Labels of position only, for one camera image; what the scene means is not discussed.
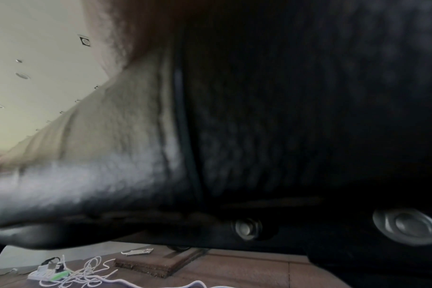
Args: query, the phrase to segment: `wooden board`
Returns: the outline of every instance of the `wooden board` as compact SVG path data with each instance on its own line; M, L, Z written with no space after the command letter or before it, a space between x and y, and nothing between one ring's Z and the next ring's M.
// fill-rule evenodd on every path
M184 252L173 251L166 246L150 245L142 249L153 248L147 255L126 256L117 254L115 266L147 273L151 276L167 278L188 263L204 255L207 250L191 248Z

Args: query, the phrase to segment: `white power strip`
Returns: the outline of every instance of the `white power strip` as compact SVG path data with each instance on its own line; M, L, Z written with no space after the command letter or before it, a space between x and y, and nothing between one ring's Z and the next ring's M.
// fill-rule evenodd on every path
M29 280L57 281L69 274L67 271L56 273L54 269L48 269L48 265L39 266L36 271L28 275Z

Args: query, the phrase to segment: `brown floor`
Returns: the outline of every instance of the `brown floor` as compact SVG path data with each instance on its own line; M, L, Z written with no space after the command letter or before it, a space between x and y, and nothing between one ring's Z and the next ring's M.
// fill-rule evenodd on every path
M114 254L102 257L103 261L112 258ZM68 262L67 265L76 270L82 268L85 262L86 260L76 260ZM112 267L102 274L108 274L115 269L116 267ZM26 279L27 272L27 269L23 269L25 275L0 276L0 288L39 288L38 282ZM210 250L205 256L194 260L166 279L123 268L118 268L110 279L124 279L145 288L180 287L195 280L203 281L207 287L349 288L332 274L310 264L304 256L224 250ZM82 284L73 284L71 287L81 286ZM126 288L121 284L109 283L99 287Z

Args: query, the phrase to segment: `skin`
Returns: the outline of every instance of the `skin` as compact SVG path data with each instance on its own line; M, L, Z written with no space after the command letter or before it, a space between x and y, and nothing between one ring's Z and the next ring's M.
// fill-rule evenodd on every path
M82 0L96 60L110 78L221 0Z

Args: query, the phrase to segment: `ceiling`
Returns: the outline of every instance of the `ceiling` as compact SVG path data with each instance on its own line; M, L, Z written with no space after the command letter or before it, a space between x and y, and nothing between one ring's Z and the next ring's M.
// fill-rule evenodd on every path
M78 35L88 35L80 0L0 0L0 151L107 80Z

